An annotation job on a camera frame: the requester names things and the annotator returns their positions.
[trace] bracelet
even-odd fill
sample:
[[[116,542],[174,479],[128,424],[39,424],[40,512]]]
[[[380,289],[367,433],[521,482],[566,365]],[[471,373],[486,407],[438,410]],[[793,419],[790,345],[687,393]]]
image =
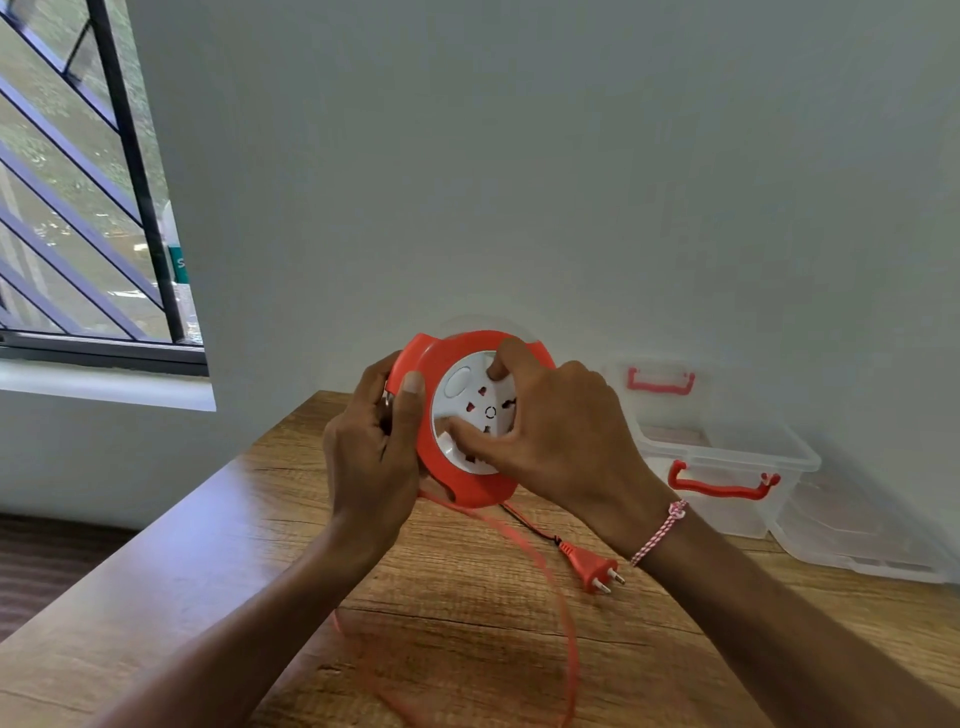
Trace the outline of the bracelet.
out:
[[[646,546],[634,554],[634,558],[630,560],[630,565],[632,567],[635,567],[637,564],[639,564],[640,559],[650,553],[650,551],[653,550],[653,547],[659,544],[663,537],[666,536],[667,531],[673,528],[673,524],[686,515],[686,506],[687,503],[685,500],[675,500],[674,502],[670,503],[670,507],[667,509],[666,521],[664,521],[663,525],[657,529],[657,533],[650,538],[650,541],[646,543]]]

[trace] red handle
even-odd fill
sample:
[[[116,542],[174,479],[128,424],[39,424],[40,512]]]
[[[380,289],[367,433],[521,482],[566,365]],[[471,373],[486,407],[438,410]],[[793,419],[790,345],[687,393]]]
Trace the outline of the red handle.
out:
[[[703,493],[705,496],[713,497],[742,497],[747,500],[763,500],[770,493],[770,489],[780,482],[780,476],[774,473],[767,475],[763,473],[760,476],[760,485],[757,488],[744,488],[739,485],[707,485],[699,480],[680,480],[677,475],[680,471],[686,470],[686,463],[683,460],[674,460],[670,466],[670,475],[666,482],[675,491],[694,491]]]
[[[693,389],[693,380],[697,378],[693,372],[684,374],[686,384],[678,386],[676,384],[651,384],[648,381],[636,381],[636,375],[640,373],[637,367],[631,367],[627,370],[627,389],[641,389],[644,392],[660,392],[667,395],[680,395],[681,397],[690,394]]]

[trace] window sill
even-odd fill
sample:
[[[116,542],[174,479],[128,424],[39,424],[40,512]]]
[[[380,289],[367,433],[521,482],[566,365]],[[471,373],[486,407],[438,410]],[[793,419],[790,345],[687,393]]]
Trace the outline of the window sill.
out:
[[[0,359],[0,391],[215,412],[209,378]]]

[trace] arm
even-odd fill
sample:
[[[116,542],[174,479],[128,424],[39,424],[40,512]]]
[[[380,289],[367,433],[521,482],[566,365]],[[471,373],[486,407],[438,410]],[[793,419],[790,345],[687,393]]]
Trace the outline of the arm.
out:
[[[504,342],[489,374],[512,374],[514,429],[492,438],[447,423],[460,449],[515,477],[630,559],[674,492],[636,451],[616,393],[579,362],[544,369]],[[779,728],[960,725],[960,711],[882,652],[781,585],[695,513],[640,563],[693,617]]]
[[[423,379],[411,373],[381,426],[396,355],[371,366],[324,433],[330,522],[280,577],[153,670],[89,728],[243,725],[327,616],[396,540],[421,485]]]
[[[276,581],[144,675],[90,728],[243,725],[382,555],[355,533],[329,525]]]
[[[621,514],[609,545],[629,559],[649,533],[642,523]],[[960,711],[945,697],[783,586],[689,509],[641,567],[700,625],[781,728],[960,725]]]

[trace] white socket faceplate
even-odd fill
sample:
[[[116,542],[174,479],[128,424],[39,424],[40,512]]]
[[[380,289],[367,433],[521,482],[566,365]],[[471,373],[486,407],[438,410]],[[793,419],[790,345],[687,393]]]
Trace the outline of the white socket faceplate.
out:
[[[446,432],[437,437],[436,421],[459,417],[494,437],[510,431],[516,415],[514,378],[490,379],[487,369],[492,363],[493,352],[474,352],[462,358],[440,380],[431,408],[433,435],[446,459],[460,470],[478,475],[491,475],[496,468],[480,460],[469,462]]]

